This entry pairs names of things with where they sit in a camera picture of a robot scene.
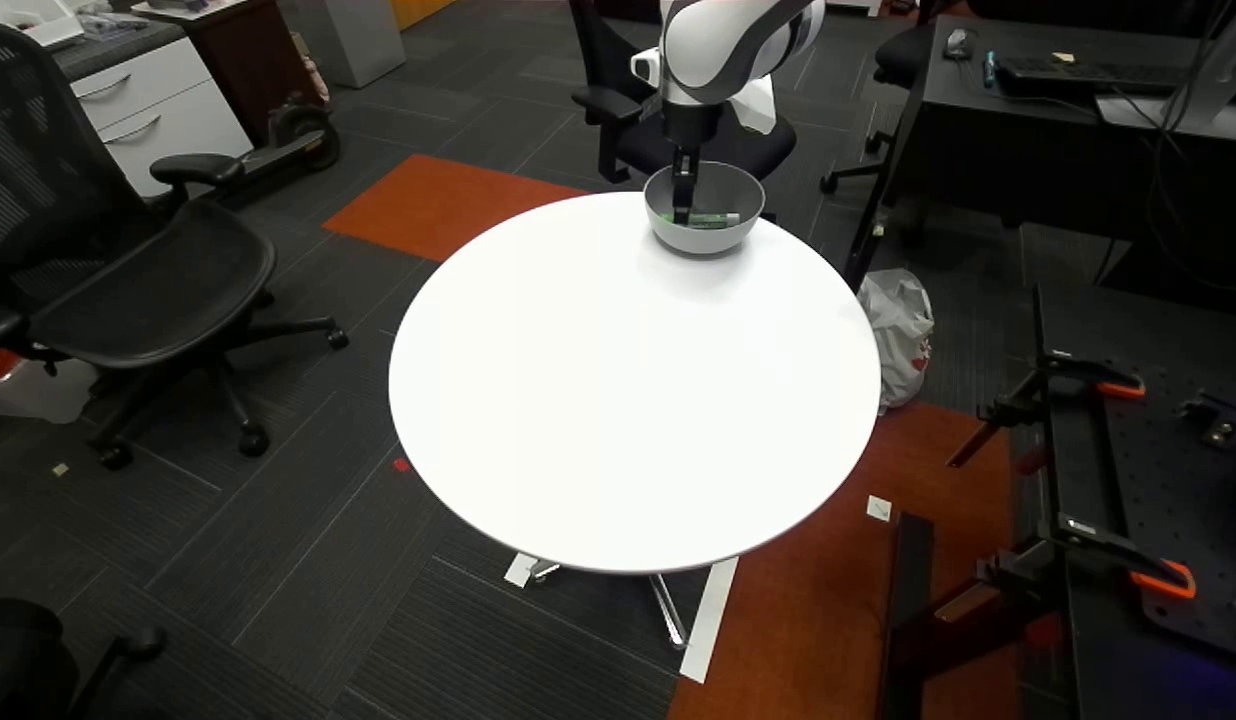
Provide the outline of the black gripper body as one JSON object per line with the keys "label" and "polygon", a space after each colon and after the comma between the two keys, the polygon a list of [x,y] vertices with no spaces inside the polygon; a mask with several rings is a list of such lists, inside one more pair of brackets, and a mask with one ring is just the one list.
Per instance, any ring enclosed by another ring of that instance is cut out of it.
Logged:
{"label": "black gripper body", "polygon": [[675,166],[694,162],[701,147],[716,135],[716,110],[664,110],[664,141]]}

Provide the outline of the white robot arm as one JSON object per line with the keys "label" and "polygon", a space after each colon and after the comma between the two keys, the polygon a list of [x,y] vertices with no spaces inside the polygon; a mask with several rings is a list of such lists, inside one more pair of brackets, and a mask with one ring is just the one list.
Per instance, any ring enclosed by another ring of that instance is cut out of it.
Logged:
{"label": "white robot arm", "polygon": [[690,218],[702,145],[716,116],[744,134],[774,134],[772,78],[801,58],[825,25],[818,0],[659,0],[659,37],[628,72],[664,104],[672,152],[672,222]]}

